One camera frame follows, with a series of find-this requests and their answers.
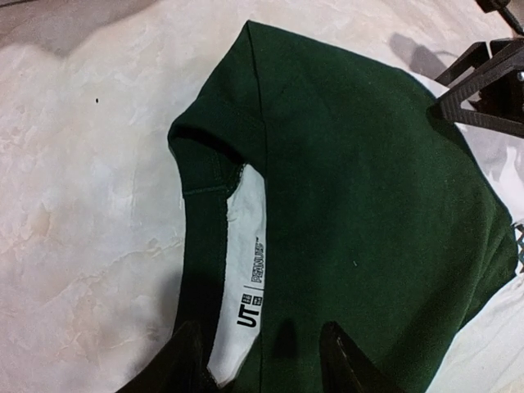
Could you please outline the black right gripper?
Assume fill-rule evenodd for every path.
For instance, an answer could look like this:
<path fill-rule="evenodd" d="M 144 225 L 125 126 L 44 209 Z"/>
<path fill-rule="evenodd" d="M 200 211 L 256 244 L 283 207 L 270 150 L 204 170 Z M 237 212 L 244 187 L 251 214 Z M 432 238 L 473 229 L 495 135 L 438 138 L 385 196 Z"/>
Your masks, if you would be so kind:
<path fill-rule="evenodd" d="M 509 10 L 510 0 L 477 0 L 486 14 L 498 13 L 514 33 L 523 25 Z M 432 115 L 450 123 L 523 136 L 523 40 L 476 42 L 435 81 L 449 90 L 437 98 Z"/>

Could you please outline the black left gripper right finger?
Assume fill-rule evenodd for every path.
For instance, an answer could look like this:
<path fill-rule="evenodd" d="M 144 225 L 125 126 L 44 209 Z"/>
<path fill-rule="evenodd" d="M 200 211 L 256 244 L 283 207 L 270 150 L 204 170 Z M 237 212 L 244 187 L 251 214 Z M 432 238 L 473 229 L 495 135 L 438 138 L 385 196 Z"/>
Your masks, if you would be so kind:
<path fill-rule="evenodd" d="M 324 392 L 401 393 L 336 322 L 325 323 L 319 338 Z"/>

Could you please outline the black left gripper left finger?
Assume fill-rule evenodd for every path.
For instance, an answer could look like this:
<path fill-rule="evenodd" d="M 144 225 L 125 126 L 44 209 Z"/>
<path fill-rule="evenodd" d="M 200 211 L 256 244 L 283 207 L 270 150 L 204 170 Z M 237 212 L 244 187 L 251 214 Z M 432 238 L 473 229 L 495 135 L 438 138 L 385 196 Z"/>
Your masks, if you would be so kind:
<path fill-rule="evenodd" d="M 119 393 L 215 392 L 215 380 L 203 362 L 197 322 L 184 323 L 155 358 Z"/>

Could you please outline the white and green raglan shirt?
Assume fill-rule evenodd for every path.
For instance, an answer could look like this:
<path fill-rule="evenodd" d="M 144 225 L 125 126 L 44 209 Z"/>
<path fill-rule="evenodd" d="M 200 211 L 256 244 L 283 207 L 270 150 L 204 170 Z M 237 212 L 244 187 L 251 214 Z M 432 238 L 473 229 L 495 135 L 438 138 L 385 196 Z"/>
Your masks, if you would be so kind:
<path fill-rule="evenodd" d="M 233 392 L 320 392 L 337 322 L 407 392 L 515 274 L 510 215 L 411 75 L 254 21 L 173 122 L 177 323 Z"/>

